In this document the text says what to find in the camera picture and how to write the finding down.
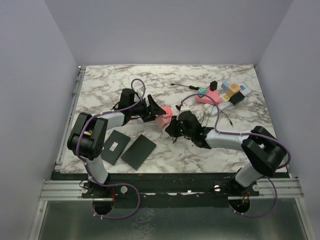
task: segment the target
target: white marble surface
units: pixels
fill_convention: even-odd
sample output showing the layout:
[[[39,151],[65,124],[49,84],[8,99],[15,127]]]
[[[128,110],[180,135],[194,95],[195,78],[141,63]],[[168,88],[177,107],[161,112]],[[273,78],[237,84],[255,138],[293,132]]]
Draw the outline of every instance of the white marble surface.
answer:
[[[140,78],[145,82],[146,94],[151,94],[160,106],[174,107],[184,97],[195,93],[182,86],[171,86],[170,83],[207,87],[213,80],[221,83],[245,84],[251,93],[242,102],[227,108],[224,112],[231,118],[234,127],[221,115],[218,128],[226,131],[251,130],[255,126],[264,126],[275,134],[274,128],[265,104],[265,100],[252,65],[102,65],[86,68],[79,100],[77,102],[73,124],[81,112],[99,113],[110,110],[120,99],[123,88],[130,88],[131,81]],[[193,98],[186,104],[199,120],[203,117],[204,105]],[[207,126],[213,127],[216,117],[210,117]],[[173,144],[172,138],[162,131],[155,121],[143,123],[141,119],[132,120],[127,125],[113,128],[127,136],[131,141],[127,148],[140,134],[143,134],[157,144],[155,150],[136,171],[128,164],[118,159],[113,166],[104,161],[104,166],[110,173],[226,173],[236,172],[249,160],[242,152],[230,149],[204,149],[196,147],[190,140],[180,137]],[[107,131],[105,139],[112,129]],[[82,162],[66,150],[63,157],[62,173],[85,173]]]

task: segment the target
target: small cube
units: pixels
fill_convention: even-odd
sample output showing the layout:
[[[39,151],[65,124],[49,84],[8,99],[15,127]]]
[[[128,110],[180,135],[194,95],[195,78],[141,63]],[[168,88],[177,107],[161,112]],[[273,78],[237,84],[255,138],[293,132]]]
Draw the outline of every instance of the small cube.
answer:
[[[230,84],[225,93],[231,98],[233,95],[239,93],[241,91],[241,87],[237,83]]]
[[[229,86],[230,84],[227,82],[227,81],[224,81],[222,84],[221,84],[221,87],[223,90],[227,90],[227,87]]]
[[[204,94],[206,94],[206,92],[207,92],[207,89],[205,89],[204,87],[199,88],[199,90],[198,90],[199,98],[202,98],[204,96]]]
[[[210,91],[211,91],[211,92],[217,90],[217,87],[218,87],[217,81],[212,81],[212,82],[210,83]]]
[[[230,97],[229,102],[231,102],[233,105],[236,105],[240,103],[243,99],[245,99],[245,96],[241,92],[238,92],[232,97]]]

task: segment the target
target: yellow block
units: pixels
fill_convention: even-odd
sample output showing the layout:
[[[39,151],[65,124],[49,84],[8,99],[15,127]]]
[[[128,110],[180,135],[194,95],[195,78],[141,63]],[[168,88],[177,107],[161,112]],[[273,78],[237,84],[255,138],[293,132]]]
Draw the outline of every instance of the yellow block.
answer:
[[[237,83],[232,83],[227,87],[225,93],[231,98],[233,95],[240,92],[240,90],[241,87]]]

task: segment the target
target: pink object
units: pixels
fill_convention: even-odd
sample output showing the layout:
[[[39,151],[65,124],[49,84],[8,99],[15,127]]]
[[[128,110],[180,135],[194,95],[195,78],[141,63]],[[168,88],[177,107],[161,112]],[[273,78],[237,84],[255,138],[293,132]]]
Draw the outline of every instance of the pink object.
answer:
[[[165,114],[157,116],[155,118],[155,121],[159,125],[159,127],[162,129],[165,125],[171,122],[173,112],[169,106],[162,106],[161,108],[165,110]]]
[[[210,88],[208,87],[206,89],[206,95],[210,96],[211,98],[213,98],[213,100],[215,100],[217,103],[220,102],[220,99],[219,99],[219,95],[218,95],[218,90],[214,90],[214,91],[211,91]],[[203,97],[199,97],[198,95],[196,95],[194,97],[194,99],[197,101],[197,102],[200,102],[200,103],[204,103],[204,104],[214,104],[210,98],[206,97],[206,96],[203,96]]]

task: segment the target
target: gray wall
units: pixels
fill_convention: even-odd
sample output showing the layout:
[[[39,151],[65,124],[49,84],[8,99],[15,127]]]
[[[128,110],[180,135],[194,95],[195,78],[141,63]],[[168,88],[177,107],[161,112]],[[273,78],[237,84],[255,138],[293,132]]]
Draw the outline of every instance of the gray wall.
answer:
[[[292,0],[45,0],[80,65],[257,64]]]
[[[0,1],[0,239],[28,239],[78,67],[43,0]]]
[[[320,238],[320,1],[295,0],[256,71]]]

